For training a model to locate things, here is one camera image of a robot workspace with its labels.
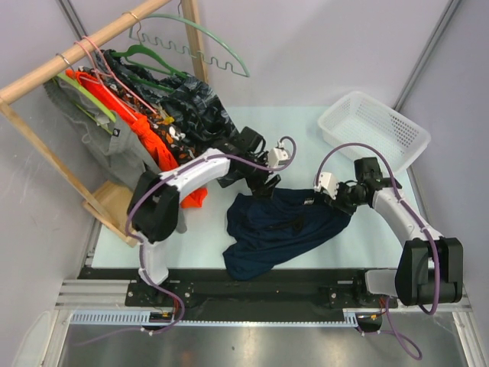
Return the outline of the mint green wavy hanger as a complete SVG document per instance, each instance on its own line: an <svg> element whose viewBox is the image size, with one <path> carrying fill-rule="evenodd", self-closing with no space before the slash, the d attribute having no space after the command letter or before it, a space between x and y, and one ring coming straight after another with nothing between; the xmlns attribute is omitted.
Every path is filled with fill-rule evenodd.
<svg viewBox="0 0 489 367"><path fill-rule="evenodd" d="M161 37L151 36L144 32L137 32L134 26L129 28L128 38L134 41L141 41L143 45L158 46L164 50L171 50L180 55L185 55L194 60L201 60L206 65L214 66L220 70L229 71L236 76L241 76L244 78L250 78L251 73L243 61L243 59L232 49L223 39L221 39L216 34L212 33L209 29L197 24L194 21L188 20L186 18L171 15L171 14L152 14L147 16L147 19L165 19L176 21L178 23L184 24L189 27L191 31L196 31L198 35L203 35L211 39L216 45L219 46L224 52L226 52L232 61L221 61L216 56L207 54L203 50L192 50L190 47L190 41L187 41L187 45L178 45L172 40L164 41Z"/></svg>

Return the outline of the navy blue shorts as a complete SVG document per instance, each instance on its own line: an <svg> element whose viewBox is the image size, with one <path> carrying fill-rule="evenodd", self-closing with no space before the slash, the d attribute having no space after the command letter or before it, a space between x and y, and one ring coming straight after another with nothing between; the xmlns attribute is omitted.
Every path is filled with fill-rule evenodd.
<svg viewBox="0 0 489 367"><path fill-rule="evenodd" d="M235 239L223 253L228 274L248 281L337 236L351 217L324 202L312 189L277 188L258 199L242 193L226 213Z"/></svg>

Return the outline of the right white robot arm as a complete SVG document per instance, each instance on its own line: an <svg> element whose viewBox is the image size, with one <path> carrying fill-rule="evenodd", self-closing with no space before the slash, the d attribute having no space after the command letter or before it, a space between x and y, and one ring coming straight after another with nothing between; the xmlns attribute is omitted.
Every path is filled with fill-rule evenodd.
<svg viewBox="0 0 489 367"><path fill-rule="evenodd" d="M463 246L445 237L417 214L393 177L384 175L376 158L354 162L355 180L341 182L321 172L316 190L325 202L348 215L369 206L388 224L402 246L396 268L367 271L365 280L352 288L354 301L369 307L380 295L405 306L436 307L458 303L463 288Z"/></svg>

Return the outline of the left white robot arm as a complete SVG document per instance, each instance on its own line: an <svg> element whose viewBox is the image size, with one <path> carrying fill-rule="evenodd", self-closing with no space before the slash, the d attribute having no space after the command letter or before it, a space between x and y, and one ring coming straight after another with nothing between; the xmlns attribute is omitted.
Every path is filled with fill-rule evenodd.
<svg viewBox="0 0 489 367"><path fill-rule="evenodd" d="M228 187L245 180L251 193L269 197L280 182L283 170L295 153L283 141L265 150L266 141L255 130L245 127L230 138L211 143L200 156L170 171L146 172L139 178L128 205L125 230L140 246L138 273L146 282L142 296L150 304L163 304L169 288L163 283L169 275L165 260L166 240L174 232L185 232L181 210L184 199L213 180Z"/></svg>

